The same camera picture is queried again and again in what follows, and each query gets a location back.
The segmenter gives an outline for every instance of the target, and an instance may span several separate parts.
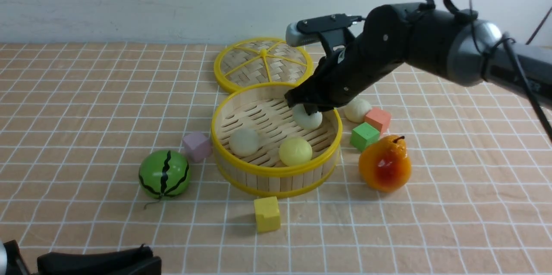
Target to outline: bamboo steamer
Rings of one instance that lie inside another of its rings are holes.
[[[211,123],[213,153],[220,173],[235,187],[260,197],[286,198],[304,194],[329,178],[341,159],[343,125],[337,110],[323,113],[323,123],[304,130],[292,119],[284,94],[295,87],[284,82],[260,83],[238,90],[220,104]],[[229,136],[238,128],[256,130],[260,149],[238,157],[229,149]],[[312,160],[285,166],[278,149],[288,136],[302,136],[312,146]]]
[[[309,53],[282,39],[258,37],[219,53],[213,66],[220,87],[229,93],[259,83],[300,84],[314,71]]]

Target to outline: watermelon stripe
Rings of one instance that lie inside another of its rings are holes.
[[[167,189],[167,180],[169,179],[169,175],[167,174],[167,171],[171,169],[169,165],[169,161],[171,160],[171,150],[167,151],[167,159],[163,162],[163,170],[161,171],[163,175],[161,175],[161,194],[165,193],[165,190]]]
[[[160,194],[159,192],[156,192],[152,187],[144,183],[144,178],[142,177],[142,175],[138,174],[138,178],[140,178],[140,184],[142,185],[142,187],[144,187],[144,189],[150,191],[151,194],[155,194],[156,196]]]
[[[182,177],[172,188],[168,189],[167,192],[165,192],[165,196],[168,196],[169,193],[176,190],[181,183],[186,181],[186,178],[188,178],[188,169],[190,169],[190,165],[186,164],[186,170],[184,171],[184,177]]]

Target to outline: toy block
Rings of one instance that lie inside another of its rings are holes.
[[[280,207],[276,197],[259,198],[253,201],[257,232],[270,232],[280,228]]]
[[[197,163],[213,153],[211,141],[201,132],[195,131],[182,138],[186,157]]]
[[[370,124],[364,122],[357,126],[351,132],[351,145],[358,149],[358,151],[364,151],[367,146],[375,143],[379,140],[380,132]]]
[[[391,114],[385,110],[374,107],[364,116],[364,121],[378,130],[381,136],[381,134],[386,132],[389,128]]]

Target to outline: green cube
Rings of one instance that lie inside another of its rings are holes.
[[[375,129],[374,126],[363,122],[363,124],[353,129],[351,133],[351,145],[358,149],[358,151],[364,151],[367,146],[375,143],[379,140],[380,132]]]

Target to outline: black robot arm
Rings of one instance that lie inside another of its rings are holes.
[[[527,97],[552,140],[540,108],[552,108],[552,50],[515,43],[471,7],[443,2],[447,11],[426,0],[379,6],[365,19],[334,14],[290,24],[289,45],[320,41],[326,55],[311,77],[285,94],[288,106],[303,104],[309,114],[345,106],[407,63],[461,86],[487,81]],[[363,32],[354,37],[348,28],[359,20]]]
[[[49,252],[36,259],[33,275],[161,275],[161,258],[150,247],[70,255]],[[0,275],[30,275],[15,240],[0,243]]]

